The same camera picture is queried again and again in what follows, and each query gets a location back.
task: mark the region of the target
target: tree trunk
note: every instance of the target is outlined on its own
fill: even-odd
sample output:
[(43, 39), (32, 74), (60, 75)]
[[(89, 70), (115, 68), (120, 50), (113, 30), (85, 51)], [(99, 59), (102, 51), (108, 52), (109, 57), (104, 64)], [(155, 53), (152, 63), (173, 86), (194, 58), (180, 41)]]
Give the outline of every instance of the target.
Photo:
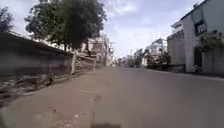
[(64, 44), (64, 51), (66, 52), (67, 51), (67, 45)]
[(84, 40), (84, 43), (86, 44), (86, 51), (87, 51), (89, 57), (91, 57), (91, 53), (90, 53), (90, 50), (89, 50), (89, 40), (88, 40), (88, 38), (86, 38)]
[(73, 50), (73, 57), (72, 57), (72, 64), (71, 64), (71, 75), (74, 75), (75, 74), (75, 71), (76, 71), (76, 60), (77, 60), (77, 50), (74, 49)]

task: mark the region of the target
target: roof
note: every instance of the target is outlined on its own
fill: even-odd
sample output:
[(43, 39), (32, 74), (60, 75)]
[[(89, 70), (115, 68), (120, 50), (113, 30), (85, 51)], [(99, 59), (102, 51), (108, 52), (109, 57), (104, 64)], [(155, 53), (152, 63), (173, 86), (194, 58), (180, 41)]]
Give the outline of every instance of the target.
[(173, 25), (171, 25), (172, 28), (178, 28), (181, 26), (181, 21), (179, 20), (178, 22), (174, 23)]
[(197, 8), (201, 7), (202, 5), (204, 5), (205, 3), (207, 3), (209, 0), (204, 0), (203, 2), (201, 2), (196, 8), (192, 9), (190, 12), (188, 12), (186, 15), (184, 15), (181, 20), (183, 20), (184, 18), (186, 18), (188, 15), (190, 15), (194, 10), (196, 10)]

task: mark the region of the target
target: white building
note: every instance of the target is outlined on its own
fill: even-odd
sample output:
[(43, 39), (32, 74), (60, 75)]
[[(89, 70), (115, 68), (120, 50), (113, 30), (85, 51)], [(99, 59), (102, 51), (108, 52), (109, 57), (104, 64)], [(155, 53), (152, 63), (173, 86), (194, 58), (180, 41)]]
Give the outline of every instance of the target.
[[(184, 28), (184, 49), (186, 71), (195, 72), (196, 62), (202, 64), (203, 72), (211, 72), (211, 58), (205, 54), (201, 57), (195, 51), (199, 36), (206, 32), (218, 30), (224, 34), (224, 0), (205, 0), (200, 5), (181, 18)], [(224, 73), (224, 56), (216, 55), (215, 73)]]
[(150, 46), (148, 46), (146, 49), (149, 50), (150, 54), (152, 56), (159, 56), (161, 53), (167, 51), (167, 41), (160, 38), (154, 42)]

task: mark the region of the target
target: window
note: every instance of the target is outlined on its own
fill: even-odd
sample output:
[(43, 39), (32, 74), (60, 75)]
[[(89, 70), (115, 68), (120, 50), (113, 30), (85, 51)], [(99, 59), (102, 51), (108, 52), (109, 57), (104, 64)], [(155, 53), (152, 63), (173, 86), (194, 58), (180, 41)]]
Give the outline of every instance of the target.
[(195, 24), (195, 33), (197, 36), (200, 34), (203, 34), (206, 31), (207, 31), (207, 29), (206, 29), (206, 25), (205, 25), (204, 21), (201, 21), (201, 22)]

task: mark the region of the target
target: road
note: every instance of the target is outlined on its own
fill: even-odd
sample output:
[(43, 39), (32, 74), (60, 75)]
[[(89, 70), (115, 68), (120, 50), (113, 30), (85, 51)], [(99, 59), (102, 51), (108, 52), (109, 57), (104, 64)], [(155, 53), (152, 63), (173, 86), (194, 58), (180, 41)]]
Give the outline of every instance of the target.
[[(75, 91), (83, 85), (87, 86), (84, 91)], [(43, 121), (42, 125), (36, 123), (37, 113), (52, 105), (63, 117), (78, 113), (77, 109), (82, 109), (79, 106), (84, 106), (86, 117), (77, 126), (83, 128), (223, 128), (224, 80), (146, 69), (104, 68), (67, 85), (55, 85), (14, 101), (5, 108), (4, 120), (14, 128), (47, 128), (49, 121), (45, 125)]]

